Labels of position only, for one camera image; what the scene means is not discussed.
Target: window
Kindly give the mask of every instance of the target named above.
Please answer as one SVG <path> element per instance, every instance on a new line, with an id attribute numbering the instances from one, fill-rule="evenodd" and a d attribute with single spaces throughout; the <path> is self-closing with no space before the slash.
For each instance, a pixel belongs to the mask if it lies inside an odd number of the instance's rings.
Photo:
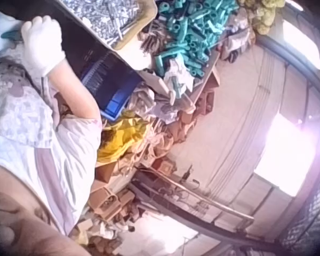
<path id="1" fill-rule="evenodd" d="M 309 136 L 281 114 L 267 134 L 266 147 L 255 173 L 296 196 L 313 162 L 315 148 Z"/>
<path id="2" fill-rule="evenodd" d="M 292 7 L 298 9 L 300 12 L 303 11 L 303 7 L 302 7 L 301 5 L 299 5 L 298 3 L 296 3 L 296 2 L 294 2 L 294 1 L 292 1 L 292 0 L 286 0 L 286 2 L 287 2 L 288 4 L 290 4 Z"/>
<path id="3" fill-rule="evenodd" d="M 320 54 L 316 44 L 300 29 L 283 20 L 283 38 L 302 53 L 317 69 L 320 69 Z"/>

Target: white shirt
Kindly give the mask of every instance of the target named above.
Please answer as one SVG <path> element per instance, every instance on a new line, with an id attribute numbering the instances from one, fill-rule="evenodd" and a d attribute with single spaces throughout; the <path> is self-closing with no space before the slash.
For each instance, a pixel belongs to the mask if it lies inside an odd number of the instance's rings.
<path id="1" fill-rule="evenodd" d="M 65 228 L 62 219 L 71 219 L 68 227 L 72 228 L 88 200 L 100 134 L 98 121 L 68 115 L 57 131 L 53 131 L 50 149 L 38 152 L 39 149 L 0 136 L 0 166 L 34 192 L 63 234 L 67 234 L 69 228 Z M 42 167 L 36 163 L 39 157 L 46 157 Z M 57 208 L 64 205 L 68 206 L 70 218 L 62 210 L 57 213 Z"/>

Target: person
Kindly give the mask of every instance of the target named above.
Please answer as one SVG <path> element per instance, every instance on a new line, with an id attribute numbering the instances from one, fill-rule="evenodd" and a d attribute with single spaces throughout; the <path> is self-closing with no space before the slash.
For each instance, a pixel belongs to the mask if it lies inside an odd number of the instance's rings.
<path id="1" fill-rule="evenodd" d="M 0 247 L 13 255 L 89 255 L 67 235 L 94 179 L 102 122 L 74 74 L 50 16 L 21 27 L 27 62 L 72 114 L 53 119 L 48 92 L 20 65 L 0 59 Z"/>

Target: blue plastic bin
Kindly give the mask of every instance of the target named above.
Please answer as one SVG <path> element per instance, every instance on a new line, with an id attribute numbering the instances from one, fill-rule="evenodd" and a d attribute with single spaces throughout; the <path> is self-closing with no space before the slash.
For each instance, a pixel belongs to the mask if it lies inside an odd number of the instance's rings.
<path id="1" fill-rule="evenodd" d="M 120 116 L 134 89 L 143 82 L 134 69 L 111 52 L 96 61 L 81 80 L 94 96 L 101 115 L 110 121 Z"/>

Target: white glove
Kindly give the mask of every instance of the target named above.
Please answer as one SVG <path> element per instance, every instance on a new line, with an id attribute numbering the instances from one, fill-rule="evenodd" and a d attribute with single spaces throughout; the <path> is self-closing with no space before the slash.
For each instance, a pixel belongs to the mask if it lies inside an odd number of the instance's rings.
<path id="1" fill-rule="evenodd" d="M 39 70 L 41 76 L 46 76 L 65 58 L 59 23 L 50 16 L 37 16 L 32 22 L 25 22 L 21 34 L 25 43 L 25 58 Z"/>

